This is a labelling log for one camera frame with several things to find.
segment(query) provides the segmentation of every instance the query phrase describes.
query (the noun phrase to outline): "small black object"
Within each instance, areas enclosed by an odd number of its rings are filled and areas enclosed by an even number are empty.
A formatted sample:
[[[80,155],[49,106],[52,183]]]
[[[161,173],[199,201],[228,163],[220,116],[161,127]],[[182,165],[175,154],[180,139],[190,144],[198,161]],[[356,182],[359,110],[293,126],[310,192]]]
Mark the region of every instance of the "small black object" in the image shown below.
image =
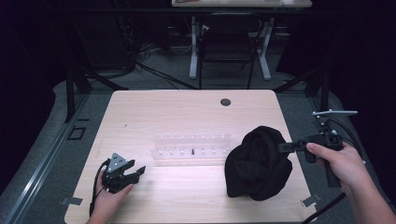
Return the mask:
[[[134,160],[126,161],[117,153],[113,153],[113,157],[105,169],[102,184],[111,193],[117,193],[130,184],[137,184],[139,177],[145,173],[146,166],[141,167],[135,173],[124,175],[124,172],[134,166]]]
[[[306,149],[307,143],[316,143],[336,151],[341,150],[343,148],[343,142],[339,134],[326,132],[322,134],[315,134],[308,136],[304,139],[298,140],[297,142],[279,144],[277,150],[279,153],[291,153],[294,151],[303,151],[305,154],[305,160],[307,162],[314,163],[317,161],[317,157]],[[326,170],[326,177],[329,187],[340,188],[341,187],[340,180],[332,171],[329,162],[325,161],[324,166]]]
[[[248,195],[263,201],[277,195],[291,173],[289,153],[278,153],[285,143],[280,131],[260,126],[248,133],[242,144],[228,155],[225,166],[227,194],[234,198]]]

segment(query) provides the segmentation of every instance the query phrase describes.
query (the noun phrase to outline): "black curtain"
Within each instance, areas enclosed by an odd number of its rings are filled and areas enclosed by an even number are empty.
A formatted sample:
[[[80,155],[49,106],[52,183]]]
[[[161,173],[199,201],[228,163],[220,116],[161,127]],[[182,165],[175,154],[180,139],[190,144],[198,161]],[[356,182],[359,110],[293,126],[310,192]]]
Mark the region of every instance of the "black curtain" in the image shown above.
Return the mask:
[[[345,1],[313,1],[345,6]],[[330,90],[346,110],[358,110],[351,116],[380,184],[396,203],[396,4],[386,0],[356,1],[341,18],[301,20],[277,71],[301,76],[321,65],[333,51],[333,39],[344,36],[340,50],[331,58]]]
[[[3,192],[46,122],[55,100],[52,88],[64,80],[65,68],[35,1],[2,1],[0,8]]]

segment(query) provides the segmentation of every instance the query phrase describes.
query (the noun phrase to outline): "human hand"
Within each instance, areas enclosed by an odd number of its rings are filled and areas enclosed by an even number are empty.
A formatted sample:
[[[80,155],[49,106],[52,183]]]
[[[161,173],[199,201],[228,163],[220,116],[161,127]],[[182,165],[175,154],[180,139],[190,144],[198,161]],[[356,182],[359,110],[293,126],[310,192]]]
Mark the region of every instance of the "human hand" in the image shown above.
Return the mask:
[[[110,193],[103,189],[103,173],[104,171],[101,171],[98,176],[96,183],[96,194],[98,192],[100,193],[96,197],[92,215],[87,223],[107,223],[117,212],[122,200],[134,187],[134,185],[131,184],[115,194]]]
[[[328,161],[334,174],[340,179],[342,191],[347,193],[364,183],[371,183],[372,179],[356,148],[343,143],[344,148],[335,151],[318,144],[308,143],[306,148],[311,153]]]

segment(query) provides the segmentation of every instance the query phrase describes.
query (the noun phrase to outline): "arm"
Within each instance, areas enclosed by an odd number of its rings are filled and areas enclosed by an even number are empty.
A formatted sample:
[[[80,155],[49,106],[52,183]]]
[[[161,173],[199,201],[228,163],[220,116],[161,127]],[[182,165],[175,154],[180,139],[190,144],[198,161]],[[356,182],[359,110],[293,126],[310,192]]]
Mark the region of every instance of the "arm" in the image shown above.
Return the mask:
[[[134,187],[134,185],[128,185],[126,188],[122,189],[121,191],[112,194],[110,192],[105,191],[104,189],[102,190],[102,188],[104,187],[102,184],[102,178],[103,178],[103,171],[99,174],[96,183],[96,193],[97,192],[100,193],[96,197],[95,207],[87,224],[107,223],[111,219],[111,217],[117,212],[117,209],[119,208],[122,200]]]
[[[358,151],[344,143],[344,148],[334,151],[308,143],[306,148],[313,154],[327,160],[340,179],[342,191],[346,194],[357,223],[396,223],[396,216],[375,187]]]

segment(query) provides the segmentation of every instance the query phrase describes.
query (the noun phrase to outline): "chair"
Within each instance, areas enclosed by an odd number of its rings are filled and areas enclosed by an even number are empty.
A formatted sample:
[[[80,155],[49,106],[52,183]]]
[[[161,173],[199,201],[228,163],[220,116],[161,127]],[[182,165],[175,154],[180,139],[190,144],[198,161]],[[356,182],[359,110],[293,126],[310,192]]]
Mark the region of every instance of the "chair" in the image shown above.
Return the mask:
[[[253,72],[257,46],[264,22],[252,13],[213,13],[201,22],[198,48],[199,89],[203,63],[250,63],[247,89]]]

